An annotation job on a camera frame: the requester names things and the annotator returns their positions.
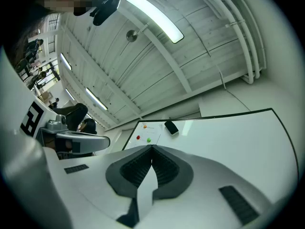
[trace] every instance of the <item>person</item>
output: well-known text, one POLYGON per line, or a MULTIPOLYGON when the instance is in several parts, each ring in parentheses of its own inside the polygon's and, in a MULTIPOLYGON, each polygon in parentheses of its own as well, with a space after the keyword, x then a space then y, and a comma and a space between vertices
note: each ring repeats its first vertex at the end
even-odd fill
POLYGON ((67 126, 70 131, 77 131, 78 126, 85 118, 88 108, 86 105, 77 103, 75 106, 56 108, 53 110, 58 115, 66 116, 67 126))
POLYGON ((56 98, 54 103, 52 103, 51 101, 49 101, 49 103, 50 103, 49 108, 50 108, 50 109, 55 109, 55 108, 57 108, 57 103, 58 103, 58 102, 59 102, 59 98, 56 98))
POLYGON ((42 44, 43 39, 36 39, 25 45, 23 55, 28 62, 30 62, 30 59, 36 60, 36 53, 42 44))
POLYGON ((47 73, 45 71, 43 71, 38 75, 28 77, 25 81, 25 84, 31 90, 37 81, 45 78, 46 76, 47 76, 47 73))
POLYGON ((97 134, 95 131, 96 124, 93 119, 85 119, 80 127, 80 132, 88 133, 88 134, 97 134))
POLYGON ((42 72, 42 67, 39 68, 37 71, 34 71, 33 73, 30 73, 31 76, 36 76, 42 72))

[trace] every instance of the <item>whiteboard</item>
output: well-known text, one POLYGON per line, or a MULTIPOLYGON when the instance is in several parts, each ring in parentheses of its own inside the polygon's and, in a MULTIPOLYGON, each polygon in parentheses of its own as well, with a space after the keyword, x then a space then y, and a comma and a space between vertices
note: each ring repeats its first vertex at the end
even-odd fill
POLYGON ((143 124, 160 125, 156 142, 205 158, 215 160, 252 183, 275 203, 293 193, 298 170, 290 139, 272 109, 245 114, 173 121, 179 135, 171 136, 165 121, 140 121, 126 143, 125 149, 137 145, 143 124))

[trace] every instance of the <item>cable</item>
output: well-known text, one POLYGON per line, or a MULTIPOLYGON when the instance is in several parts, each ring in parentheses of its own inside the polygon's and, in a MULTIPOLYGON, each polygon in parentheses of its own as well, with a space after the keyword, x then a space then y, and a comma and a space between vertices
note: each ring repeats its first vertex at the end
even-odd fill
POLYGON ((236 98, 239 102, 241 102, 242 105, 245 106, 245 107, 247 108, 247 110, 251 111, 251 110, 250 110, 242 101, 240 101, 233 93, 229 92, 227 89, 226 89, 226 91, 227 91, 229 94, 231 94, 234 98, 236 98))

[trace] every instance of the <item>ceiling beam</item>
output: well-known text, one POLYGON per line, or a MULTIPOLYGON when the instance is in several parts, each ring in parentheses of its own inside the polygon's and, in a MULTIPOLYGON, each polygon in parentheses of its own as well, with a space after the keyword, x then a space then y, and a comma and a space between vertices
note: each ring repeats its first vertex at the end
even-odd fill
MULTIPOLYGON (((81 92, 83 92, 83 93, 87 96, 87 94, 86 94, 86 88, 85 88, 85 87, 82 85, 82 83, 76 78, 76 76, 73 74, 73 72, 72 72, 72 71, 69 71, 68 69, 66 69, 66 67, 63 65, 61 59, 60 59, 60 61, 59 61, 58 63, 61 65, 61 68, 64 69, 64 75, 68 74, 68 75, 71 77, 72 81, 74 81, 74 82, 77 84, 79 90, 80 90, 81 92)), ((84 102, 88 102, 88 101, 93 102, 89 97, 88 97, 88 99, 86 99, 86 101, 84 100, 84 102)), ((118 121, 112 114, 110 114, 109 111, 103 110, 103 109, 100 109, 100 111, 102 111, 102 113, 105 114, 109 119, 111 119, 115 124, 118 124, 118 123, 119 123, 119 121, 118 121)))
POLYGON ((94 59, 88 54, 88 52, 83 48, 80 42, 75 38, 72 32, 66 28, 65 34, 68 36, 70 42, 73 46, 77 48, 80 56, 87 62, 87 64, 108 84, 108 87, 120 97, 136 115, 141 113, 141 110, 137 105, 131 101, 129 97, 112 81, 112 79, 100 68, 100 66, 94 61, 94 59))
MULTIPOLYGON (((246 73, 247 73, 247 69, 242 69, 241 71, 238 71, 238 72, 236 72, 234 74, 231 74, 231 75, 228 75, 228 76, 224 77, 224 82, 229 82, 229 81, 235 80, 236 78, 239 78, 239 77, 245 75, 246 73)), ((171 106, 173 104, 176 104, 178 102, 184 101, 184 100, 186 100, 186 99, 188 99, 190 97, 194 97, 194 96, 196 96, 196 95, 198 95, 200 93, 206 92, 206 91, 208 91, 208 90, 210 90, 212 88, 215 88, 217 86, 220 86, 222 84, 223 84, 222 80, 219 77, 219 80, 214 81, 214 82, 212 82, 212 83, 210 83, 208 85, 205 85, 205 86, 203 86, 201 88, 198 88, 198 89, 192 91, 191 93, 187 93, 187 94, 184 94, 184 95, 180 95, 180 96, 168 99, 166 101, 163 101, 159 105, 154 105, 153 108, 143 112, 141 115, 130 117, 130 118, 122 121, 118 125, 114 125, 114 126, 110 127, 109 129, 106 129, 106 131, 112 130, 112 129, 117 128, 117 127, 119 127, 121 125, 124 125, 124 124, 126 124, 128 122, 131 122, 133 120, 141 118, 142 116, 149 115, 149 114, 151 114, 153 112, 156 112, 156 111, 158 111, 160 109, 164 109, 164 108, 169 107, 169 106, 171 106)))
MULTIPOLYGON (((123 16, 125 16, 128 20, 130 20, 136 27, 138 27, 140 30, 144 28, 144 24, 138 20, 132 13, 130 13, 128 10, 123 8, 123 6, 120 6, 118 8, 118 12, 120 12, 123 16)), ((149 30, 144 29, 143 33, 148 37, 148 39, 155 45, 155 47, 160 51, 160 53, 163 55, 165 60, 168 62, 168 64, 171 66, 173 71, 175 72, 176 76, 178 77, 179 81, 181 82, 182 86, 184 87, 185 91, 187 93, 192 92, 192 89, 190 87, 189 82, 187 81, 183 71, 180 69, 178 63, 173 58, 173 56, 167 51, 167 49, 163 46, 163 44, 159 41, 159 39, 149 30)))
MULTIPOLYGON (((69 86, 66 86, 66 88, 68 89, 68 91, 70 93, 75 93, 74 89, 71 87, 71 85, 69 86)), ((73 94, 73 97, 74 99, 78 102, 78 103, 81 103, 81 104, 85 104, 85 102, 77 95, 77 94, 73 94)), ((90 112, 91 116, 94 117, 94 120, 100 122, 104 127, 106 128, 109 128, 110 125, 108 123, 106 123, 104 120, 102 120, 99 116, 96 117, 95 115, 93 115, 91 112, 90 112)))

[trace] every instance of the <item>pipe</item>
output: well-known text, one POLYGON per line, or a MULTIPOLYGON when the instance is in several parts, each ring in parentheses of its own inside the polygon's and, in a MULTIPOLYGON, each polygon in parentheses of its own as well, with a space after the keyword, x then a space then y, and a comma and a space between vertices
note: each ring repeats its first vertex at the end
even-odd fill
POLYGON ((254 24, 254 27, 256 29, 256 32, 257 32, 257 35, 258 35, 258 39, 259 39, 259 42, 261 44, 261 50, 262 50, 262 54, 263 54, 263 61, 264 61, 264 69, 267 68, 267 64, 266 64, 266 55, 265 55, 265 50, 264 50, 264 44, 263 44, 263 39, 262 39, 262 36, 261 36, 261 33, 259 32, 259 29, 258 29, 258 26, 257 26, 257 23, 255 21, 255 18, 251 12, 251 10, 249 9, 248 5, 246 4, 246 2, 244 0, 240 0, 243 5, 245 6, 246 10, 248 11, 251 19, 252 19, 252 22, 254 24))
POLYGON ((233 27, 233 29, 235 30, 237 37, 240 41, 240 44, 242 46, 243 52, 244 52, 244 57, 246 60, 246 66, 248 69, 248 75, 249 75, 249 84, 253 83, 253 68, 252 68, 252 63, 251 63, 251 58, 250 58, 250 53, 248 51, 248 47, 246 44, 246 41, 244 39, 243 33, 240 30, 234 16, 232 15, 232 13, 228 10, 228 8, 224 5, 224 3, 221 0, 214 0, 219 7, 223 10, 223 12, 225 13, 226 17, 228 18, 231 26, 233 27))
POLYGON ((206 5, 209 6, 209 8, 212 10, 212 12, 215 14, 215 16, 220 19, 223 20, 223 16, 220 14, 220 12, 214 7, 214 5, 209 1, 209 0, 203 0, 206 5))
POLYGON ((256 48, 255 48, 255 44, 254 44, 252 35, 249 31, 249 28, 248 28, 246 22, 244 21, 244 18, 241 15, 240 11, 235 6, 235 4, 232 2, 232 0, 224 0, 224 1, 229 5, 229 7, 231 7, 232 11, 235 13, 237 19, 239 20, 239 23, 241 24, 241 26, 246 34, 246 37, 248 39, 249 46, 250 46, 250 49, 252 52, 254 68, 255 68, 255 78, 258 79, 259 78, 259 65, 258 65, 257 52, 256 52, 256 48))

